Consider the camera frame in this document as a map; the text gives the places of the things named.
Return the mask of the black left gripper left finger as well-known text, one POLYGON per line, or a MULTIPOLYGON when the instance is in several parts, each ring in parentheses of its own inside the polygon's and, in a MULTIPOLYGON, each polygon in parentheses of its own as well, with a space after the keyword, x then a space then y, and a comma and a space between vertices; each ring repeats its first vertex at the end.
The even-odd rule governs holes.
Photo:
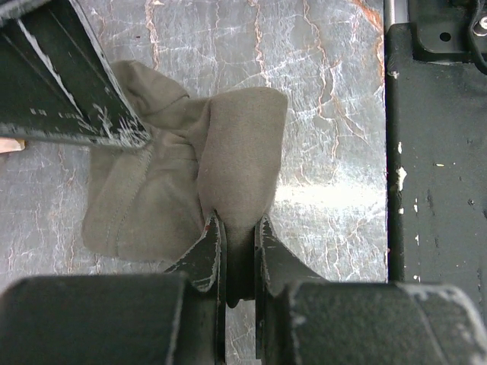
POLYGON ((223 364, 226 236, 210 214, 166 271, 37 276, 1 295, 3 364, 223 364))

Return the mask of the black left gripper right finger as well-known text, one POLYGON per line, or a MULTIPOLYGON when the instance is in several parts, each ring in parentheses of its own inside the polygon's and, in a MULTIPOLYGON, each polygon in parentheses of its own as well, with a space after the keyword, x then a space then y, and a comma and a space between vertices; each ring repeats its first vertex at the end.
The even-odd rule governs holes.
POLYGON ((277 237, 254 236, 256 357, 264 364, 484 364, 486 328, 444 284, 331 282, 277 237))

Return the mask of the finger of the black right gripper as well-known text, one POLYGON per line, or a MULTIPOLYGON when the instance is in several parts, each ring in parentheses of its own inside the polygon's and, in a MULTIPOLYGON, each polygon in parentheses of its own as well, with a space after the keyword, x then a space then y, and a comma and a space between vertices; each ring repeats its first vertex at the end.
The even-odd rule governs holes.
POLYGON ((1 3, 1 136, 115 148, 150 140, 77 1, 1 3))

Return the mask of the olive grey underwear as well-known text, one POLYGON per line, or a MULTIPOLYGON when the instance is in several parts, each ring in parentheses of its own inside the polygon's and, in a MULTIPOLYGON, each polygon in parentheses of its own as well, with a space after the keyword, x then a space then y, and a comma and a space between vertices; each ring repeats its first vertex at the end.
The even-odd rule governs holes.
POLYGON ((252 300, 254 227, 275 197, 288 98, 270 87, 192 98, 140 62, 112 69, 151 140, 137 151, 91 150, 84 245, 170 264, 217 213, 228 243, 227 304, 252 300))

